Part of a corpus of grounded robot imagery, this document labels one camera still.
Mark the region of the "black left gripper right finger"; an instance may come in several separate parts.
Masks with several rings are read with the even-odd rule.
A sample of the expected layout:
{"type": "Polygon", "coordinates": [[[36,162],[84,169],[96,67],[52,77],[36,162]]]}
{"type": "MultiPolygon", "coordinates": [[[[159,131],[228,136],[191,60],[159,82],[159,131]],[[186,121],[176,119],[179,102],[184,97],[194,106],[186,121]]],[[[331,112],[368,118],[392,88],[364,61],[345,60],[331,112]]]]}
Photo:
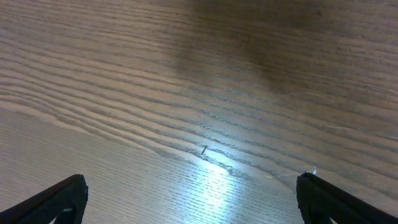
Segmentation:
{"type": "Polygon", "coordinates": [[[397,224],[397,218],[305,172],[297,177],[298,208],[305,224],[397,224]]]}

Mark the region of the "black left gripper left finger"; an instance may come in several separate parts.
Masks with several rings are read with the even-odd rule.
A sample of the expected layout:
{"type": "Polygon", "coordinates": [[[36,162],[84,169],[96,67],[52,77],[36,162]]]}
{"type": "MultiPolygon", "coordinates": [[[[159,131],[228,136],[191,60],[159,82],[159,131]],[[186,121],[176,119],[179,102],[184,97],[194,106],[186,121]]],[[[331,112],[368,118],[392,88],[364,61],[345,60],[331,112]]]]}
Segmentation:
{"type": "Polygon", "coordinates": [[[1,212],[2,224],[81,224],[88,186],[81,174],[72,175],[1,212]]]}

